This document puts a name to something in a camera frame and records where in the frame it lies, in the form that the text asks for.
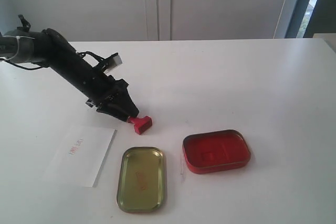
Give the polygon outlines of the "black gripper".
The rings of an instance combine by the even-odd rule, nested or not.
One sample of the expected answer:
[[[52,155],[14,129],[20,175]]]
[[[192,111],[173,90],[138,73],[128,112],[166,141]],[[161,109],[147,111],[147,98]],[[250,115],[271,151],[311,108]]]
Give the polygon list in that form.
[[[129,117],[137,117],[139,109],[133,103],[124,79],[116,80],[97,101],[88,99],[86,105],[96,107],[97,112],[110,115],[120,121],[126,122]]]

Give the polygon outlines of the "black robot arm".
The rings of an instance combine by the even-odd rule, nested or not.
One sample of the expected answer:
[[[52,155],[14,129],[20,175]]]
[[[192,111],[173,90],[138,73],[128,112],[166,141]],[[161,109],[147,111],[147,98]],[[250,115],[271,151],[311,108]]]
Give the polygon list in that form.
[[[128,83],[106,75],[122,63],[118,53],[102,58],[90,51],[77,52],[51,28],[41,32],[17,28],[1,37],[1,60],[17,67],[33,63],[38,69],[52,68],[84,94],[87,105],[96,107],[97,112],[124,122],[139,114],[128,93]]]

